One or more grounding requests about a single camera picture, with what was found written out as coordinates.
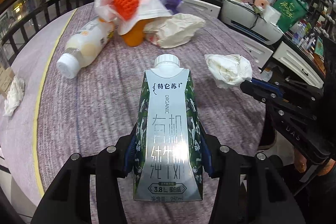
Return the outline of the white tissue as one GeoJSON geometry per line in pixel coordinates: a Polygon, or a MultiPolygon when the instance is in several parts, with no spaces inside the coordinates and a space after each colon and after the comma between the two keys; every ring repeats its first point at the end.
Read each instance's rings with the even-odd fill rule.
{"type": "Polygon", "coordinates": [[[250,61],[241,55],[208,54],[205,62],[218,88],[239,87],[244,81],[252,81],[250,61]]]}

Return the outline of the silver green milk carton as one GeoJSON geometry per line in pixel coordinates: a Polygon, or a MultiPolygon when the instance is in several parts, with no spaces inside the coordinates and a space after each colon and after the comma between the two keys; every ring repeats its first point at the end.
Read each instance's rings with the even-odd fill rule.
{"type": "Polygon", "coordinates": [[[203,198],[201,131],[194,84],[179,58],[163,54],[143,75],[135,133],[133,198],[203,198]]]}

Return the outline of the white plastic bag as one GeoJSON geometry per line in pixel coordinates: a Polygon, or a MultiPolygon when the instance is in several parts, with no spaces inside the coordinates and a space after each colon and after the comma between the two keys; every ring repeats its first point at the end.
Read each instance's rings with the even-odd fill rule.
{"type": "Polygon", "coordinates": [[[140,20],[156,19],[172,16],[160,0],[139,0],[139,6],[129,20],[121,17],[112,5],[112,0],[94,0],[94,11],[105,22],[113,22],[118,26],[118,33],[128,33],[140,20]]]}

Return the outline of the white drawer cabinet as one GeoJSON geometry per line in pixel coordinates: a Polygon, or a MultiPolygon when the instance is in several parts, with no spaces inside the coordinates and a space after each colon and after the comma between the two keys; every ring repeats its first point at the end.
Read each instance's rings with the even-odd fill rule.
{"type": "MultiPolygon", "coordinates": [[[[221,18],[222,7],[201,0],[183,1],[205,14],[214,18],[221,18]]],[[[323,87],[325,76],[318,71],[318,67],[314,64],[313,60],[295,46],[285,34],[283,34],[278,42],[267,46],[236,30],[234,31],[238,36],[238,40],[240,40],[246,50],[250,52],[260,69],[265,69],[271,61],[276,61],[280,63],[283,68],[289,69],[307,84],[317,88],[323,87]]]]}

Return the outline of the white printer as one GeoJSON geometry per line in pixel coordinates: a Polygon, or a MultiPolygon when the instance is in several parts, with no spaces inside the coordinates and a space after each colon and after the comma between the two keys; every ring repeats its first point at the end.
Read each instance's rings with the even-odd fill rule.
{"type": "Polygon", "coordinates": [[[223,0],[220,18],[230,28],[267,46],[278,42],[283,36],[277,25],[268,23],[246,3],[223,0]]]}

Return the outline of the green shopping bag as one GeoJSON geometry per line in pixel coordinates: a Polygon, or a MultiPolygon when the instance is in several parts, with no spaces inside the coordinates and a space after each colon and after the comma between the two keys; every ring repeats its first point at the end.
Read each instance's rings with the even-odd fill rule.
{"type": "Polygon", "coordinates": [[[305,0],[277,0],[272,7],[281,14],[277,25],[284,33],[308,12],[305,0]]]}

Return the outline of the purple woven tablecloth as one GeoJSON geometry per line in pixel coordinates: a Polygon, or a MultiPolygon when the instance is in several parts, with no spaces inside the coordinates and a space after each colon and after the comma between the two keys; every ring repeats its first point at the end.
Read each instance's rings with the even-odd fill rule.
{"type": "MultiPolygon", "coordinates": [[[[148,42],[128,47],[115,35],[76,78],[64,78],[56,61],[67,40],[94,15],[92,5],[85,5],[54,20],[27,43],[12,65],[26,88],[13,116],[1,117],[1,148],[15,182],[35,205],[73,153],[94,155],[131,132],[143,73],[165,53],[148,42]]],[[[253,155],[265,106],[238,88],[218,88],[205,62],[206,54],[246,59],[251,55],[236,31],[210,16],[205,21],[190,42],[169,53],[191,71],[205,130],[236,152],[253,155]]]]}

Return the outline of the crumpled beige paper bag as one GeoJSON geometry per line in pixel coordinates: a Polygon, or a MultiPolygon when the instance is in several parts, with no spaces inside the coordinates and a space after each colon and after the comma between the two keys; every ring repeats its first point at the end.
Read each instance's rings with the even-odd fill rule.
{"type": "Polygon", "coordinates": [[[148,42],[170,49],[187,44],[205,24],[206,21],[198,16],[178,13],[148,23],[143,33],[148,42]]]}

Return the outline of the crumpled tissue at edge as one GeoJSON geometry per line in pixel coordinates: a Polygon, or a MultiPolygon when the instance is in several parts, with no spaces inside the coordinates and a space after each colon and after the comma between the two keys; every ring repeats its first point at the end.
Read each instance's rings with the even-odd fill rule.
{"type": "Polygon", "coordinates": [[[11,117],[14,114],[15,109],[21,104],[24,95],[24,79],[15,76],[7,93],[7,98],[5,99],[4,117],[11,117]]]}

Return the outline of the orange fruit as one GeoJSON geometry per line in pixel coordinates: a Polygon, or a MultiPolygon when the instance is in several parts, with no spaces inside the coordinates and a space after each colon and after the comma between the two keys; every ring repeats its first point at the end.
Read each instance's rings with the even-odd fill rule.
{"type": "Polygon", "coordinates": [[[147,22],[148,20],[138,21],[129,32],[121,36],[127,46],[136,47],[143,42],[143,29],[147,22]]]}

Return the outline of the white plastic drink bottle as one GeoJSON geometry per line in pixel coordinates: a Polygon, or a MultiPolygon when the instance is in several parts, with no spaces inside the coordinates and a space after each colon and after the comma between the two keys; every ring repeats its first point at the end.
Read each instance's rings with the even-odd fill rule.
{"type": "Polygon", "coordinates": [[[73,34],[56,62],[58,71],[67,79],[77,76],[80,69],[90,65],[110,42],[114,23],[96,16],[73,34]]]}

